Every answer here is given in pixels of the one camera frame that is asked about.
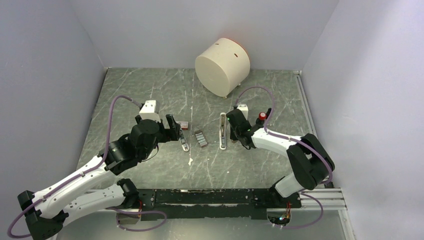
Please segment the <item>white red staple box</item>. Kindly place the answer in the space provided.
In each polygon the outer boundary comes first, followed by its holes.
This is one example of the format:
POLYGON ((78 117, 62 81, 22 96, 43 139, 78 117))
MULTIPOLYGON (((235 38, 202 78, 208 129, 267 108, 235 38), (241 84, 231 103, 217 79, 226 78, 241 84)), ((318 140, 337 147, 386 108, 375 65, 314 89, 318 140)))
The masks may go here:
POLYGON ((188 130, 189 129, 190 124, 189 124, 188 121, 178 121, 177 123, 180 125, 182 130, 188 130))

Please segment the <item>staple tray with staples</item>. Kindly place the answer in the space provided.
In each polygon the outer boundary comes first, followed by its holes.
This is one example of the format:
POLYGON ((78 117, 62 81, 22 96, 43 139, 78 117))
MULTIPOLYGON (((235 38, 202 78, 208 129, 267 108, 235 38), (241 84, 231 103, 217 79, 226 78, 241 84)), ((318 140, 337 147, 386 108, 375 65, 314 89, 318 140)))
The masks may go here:
POLYGON ((202 130, 195 131, 194 136, 201 148, 206 147, 208 145, 208 141, 202 130))

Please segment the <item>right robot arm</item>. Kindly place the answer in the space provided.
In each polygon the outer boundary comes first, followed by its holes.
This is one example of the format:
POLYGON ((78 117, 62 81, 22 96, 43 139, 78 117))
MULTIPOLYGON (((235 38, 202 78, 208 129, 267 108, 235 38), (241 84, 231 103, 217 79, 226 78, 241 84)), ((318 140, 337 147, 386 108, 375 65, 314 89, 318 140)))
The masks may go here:
POLYGON ((266 129, 265 123, 271 113, 271 108, 260 112, 255 124, 251 125, 245 112, 234 108, 226 114, 226 119, 232 141, 240 142, 247 150, 264 149, 288 158, 292 173, 270 188, 270 202, 275 207, 282 207, 290 195, 301 190, 313 190, 329 178, 335 165, 315 135, 291 136, 266 129))

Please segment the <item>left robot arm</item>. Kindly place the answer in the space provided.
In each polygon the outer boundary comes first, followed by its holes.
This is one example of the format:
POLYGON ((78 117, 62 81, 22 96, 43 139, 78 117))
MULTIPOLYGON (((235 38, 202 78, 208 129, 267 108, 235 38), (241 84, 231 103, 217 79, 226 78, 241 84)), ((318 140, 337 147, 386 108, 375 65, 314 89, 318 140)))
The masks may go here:
POLYGON ((179 141, 181 126, 171 114, 169 127, 161 119, 137 116, 130 133, 107 143, 86 165, 43 190, 23 191, 17 197, 21 216, 34 240, 47 240, 67 224, 101 209, 132 208, 140 202, 139 191, 129 178, 99 192, 87 193, 95 185, 148 160, 160 143, 179 141))

